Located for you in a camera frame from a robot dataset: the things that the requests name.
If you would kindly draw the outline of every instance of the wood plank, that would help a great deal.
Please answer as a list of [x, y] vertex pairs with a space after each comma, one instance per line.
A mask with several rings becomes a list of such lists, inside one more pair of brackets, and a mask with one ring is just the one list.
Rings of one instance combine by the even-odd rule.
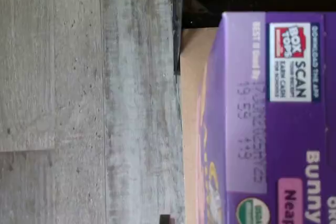
[[107, 223], [184, 223], [170, 0], [101, 0]]
[[53, 0], [0, 0], [0, 152], [55, 145]]
[[0, 153], [0, 219], [7, 224], [54, 224], [51, 152]]
[[54, 1], [56, 220], [105, 224], [99, 0]]
[[[0, 1], [1, 4], [6, 3], [6, 6], [11, 6], [7, 4], [8, 0]], [[3, 13], [3, 15], [14, 16], [14, 21], [20, 21], [19, 25], [25, 27], [25, 30], [19, 25], [10, 27], [14, 34], [32, 29], [31, 24], [24, 24], [25, 13], [22, 10], [28, 12], [26, 22], [34, 22], [33, 19], [36, 19], [55, 24], [52, 31], [45, 30], [40, 37], [36, 38], [36, 43], [43, 43], [42, 37], [55, 35], [55, 43], [53, 43], [55, 56], [52, 59], [53, 70], [50, 71], [54, 75], [52, 85], [54, 114], [50, 116], [55, 122], [55, 150], [0, 153], [0, 222], [105, 224], [99, 0], [50, 0], [50, 6], [48, 3], [40, 7], [43, 13], [34, 12], [40, 4], [37, 1], [34, 5], [34, 1], [37, 0], [14, 3], [12, 4], [15, 6], [12, 8], [13, 13]], [[20, 4], [33, 5], [19, 8]], [[44, 17], [34, 16], [41, 14], [46, 15], [45, 21], [43, 21]], [[47, 27], [44, 23], [38, 23], [36, 26], [42, 26], [39, 27], [39, 32]], [[30, 36], [27, 32], [25, 36], [17, 35], [20, 38], [20, 41], [17, 41], [19, 48], [24, 46], [25, 37]], [[32, 45], [28, 45], [28, 52], [30, 52], [29, 46], [32, 47], [32, 53], [39, 52]], [[23, 58], [24, 50], [16, 51], [16, 56]], [[41, 63], [49, 62], [46, 54], [41, 54], [38, 60]], [[17, 65], [12, 67], [13, 76], [15, 76], [15, 71], [19, 69]], [[22, 66], [24, 73], [29, 69], [32, 70], [32, 68], [26, 70], [26, 67], [28, 68], [28, 66]], [[26, 94], [34, 97], [42, 91], [29, 90], [29, 92], [27, 91]], [[25, 105], [27, 113], [35, 112], [32, 105]]]

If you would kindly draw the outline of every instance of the gray surface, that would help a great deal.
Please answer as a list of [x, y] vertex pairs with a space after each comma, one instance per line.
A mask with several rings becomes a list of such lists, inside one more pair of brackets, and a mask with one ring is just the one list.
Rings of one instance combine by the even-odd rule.
[[171, 27], [170, 0], [0, 0], [1, 224], [184, 223]]
[[170, 0], [101, 0], [108, 223], [184, 221]]
[[0, 151], [54, 147], [52, 11], [53, 0], [0, 0]]

